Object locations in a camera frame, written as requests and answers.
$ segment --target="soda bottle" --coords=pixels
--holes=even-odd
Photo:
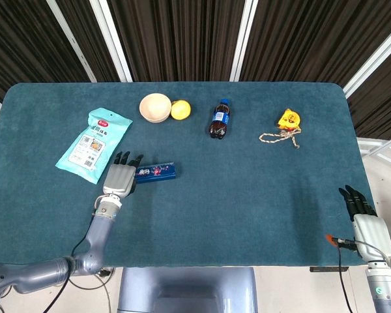
[[[229,117],[229,100],[221,99],[219,105],[214,109],[213,120],[209,128],[211,138],[222,139],[226,135]]]

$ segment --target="floor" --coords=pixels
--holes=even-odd
[[[378,157],[364,159],[365,169],[379,215],[386,220],[391,234],[391,164]],[[353,312],[374,313],[366,282],[365,267],[353,267],[343,274]],[[116,312],[122,269],[118,268],[106,285],[111,312]],[[256,267],[259,313],[348,313],[338,273],[310,273],[308,267]],[[101,283],[93,276],[74,277],[80,286],[91,288]],[[6,313],[42,312],[61,286],[27,295],[11,290],[1,300]],[[68,284],[50,312],[109,312],[104,288],[87,291]]]

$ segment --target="light blue package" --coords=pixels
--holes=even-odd
[[[104,108],[89,113],[89,126],[77,137],[56,163],[97,184],[116,146],[132,121]]]

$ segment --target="curtain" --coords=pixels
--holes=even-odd
[[[0,101],[19,82],[89,82],[46,1],[0,1]]]
[[[57,0],[57,4],[97,81],[119,82],[90,1]]]
[[[348,102],[357,136],[391,139],[391,55]]]
[[[109,0],[134,81],[228,81],[244,0]]]
[[[391,33],[391,1],[259,0],[240,80],[342,87]]]

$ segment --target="red logo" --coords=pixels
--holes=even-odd
[[[106,121],[103,121],[102,119],[98,121],[98,123],[100,126],[103,126],[103,127],[107,127],[109,126],[109,123],[107,123]]]

